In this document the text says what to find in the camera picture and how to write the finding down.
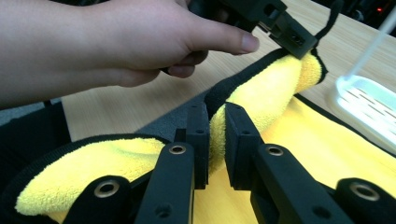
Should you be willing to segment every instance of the bolt hole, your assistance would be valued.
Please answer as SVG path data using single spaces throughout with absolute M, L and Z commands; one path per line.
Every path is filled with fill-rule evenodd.
M 277 147 L 268 147 L 267 152 L 273 156 L 282 156 L 283 150 Z
M 315 206 L 312 211 L 317 217 L 330 219 L 332 217 L 332 213 L 329 212 L 326 208 L 322 206 Z
M 186 148 L 182 147 L 182 146 L 175 146 L 175 147 L 171 147 L 169 149 L 169 152 L 172 154 L 175 154 L 175 155 L 183 154 L 185 151 L 186 151 Z
M 98 198 L 107 198 L 115 194 L 119 188 L 120 184 L 117 181 L 107 180 L 96 187 L 94 195 Z
M 269 4 L 269 5 L 265 6 L 263 12 L 271 20 L 274 20 L 279 14 L 279 11 L 272 4 Z
M 157 206 L 155 209 L 155 215 L 159 218 L 167 218 L 172 214 L 172 205 L 169 203 L 163 203 Z
M 373 201 L 373 202 L 379 200 L 379 194 L 367 185 L 360 184 L 360 183 L 352 183 L 350 185 L 350 189 L 357 196 L 359 196 L 365 200 Z

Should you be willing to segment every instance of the black fabric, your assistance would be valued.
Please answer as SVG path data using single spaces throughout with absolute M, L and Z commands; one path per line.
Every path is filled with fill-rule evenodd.
M 25 169 L 20 171 L 9 183 L 1 198 L 0 209 L 4 211 L 4 216 L 8 218 L 8 220 L 13 220 L 16 223 L 53 223 L 50 218 L 48 222 L 42 222 L 43 217 L 28 217 L 23 216 L 17 213 L 14 209 L 14 205 L 20 193 L 23 191 L 25 186 L 44 168 L 59 160 L 63 155 L 70 153 L 74 150 L 77 150 L 83 146 L 86 146 L 91 143 L 102 142 L 102 141 L 111 141 L 118 139 L 133 139 L 136 137 L 142 138 L 151 138 L 155 137 L 147 134 L 134 134 L 134 133 L 126 133 L 126 134 L 109 134 L 109 135 L 98 135 L 94 137 L 89 137 L 85 139 L 81 139 L 77 142 L 63 145 L 62 147 L 55 148 L 51 150 L 49 153 L 45 155 L 41 155 L 41 157 L 29 164 Z M 156 139 L 167 144 L 169 141 L 165 140 L 161 137 L 155 137 Z
M 262 70 L 264 70 L 277 59 L 280 59 L 288 54 L 289 53 L 285 49 L 276 49 L 236 75 L 225 78 L 213 86 L 205 97 L 209 119 L 213 117 L 216 111 L 218 111 L 218 109 L 225 103 L 227 98 L 238 86 L 258 75 Z
M 45 107 L 0 127 L 0 192 L 32 161 L 70 142 L 62 103 Z M 0 209 L 0 223 L 16 223 L 6 219 Z M 37 223 L 53 223 L 46 217 Z

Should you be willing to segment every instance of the dark background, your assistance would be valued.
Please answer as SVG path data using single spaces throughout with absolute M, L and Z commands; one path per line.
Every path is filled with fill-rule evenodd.
M 312 0 L 325 7 L 330 7 L 330 0 Z M 396 0 L 344 0 L 342 13 L 356 21 L 360 21 L 378 29 L 384 19 L 396 5 Z M 396 29 L 390 33 L 396 36 Z

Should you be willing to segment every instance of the finger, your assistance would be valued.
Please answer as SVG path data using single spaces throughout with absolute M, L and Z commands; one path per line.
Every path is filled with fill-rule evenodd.
M 115 72 L 119 76 L 116 85 L 122 87 L 136 87 L 154 80 L 160 74 L 160 70 L 129 70 L 122 69 Z
M 207 57 L 207 50 L 195 51 L 187 55 L 184 59 L 182 59 L 177 65 L 196 65 L 203 62 Z
M 168 68 L 168 73 L 172 77 L 190 77 L 195 70 L 195 66 L 173 65 Z
M 257 37 L 231 25 L 199 17 L 194 23 L 189 32 L 192 51 L 209 49 L 244 54 L 254 52 L 260 46 Z

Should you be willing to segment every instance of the fingernail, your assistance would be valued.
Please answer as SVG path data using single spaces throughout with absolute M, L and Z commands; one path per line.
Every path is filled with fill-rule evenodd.
M 260 41 L 252 34 L 244 34 L 242 37 L 242 51 L 244 53 L 254 52 L 259 49 Z

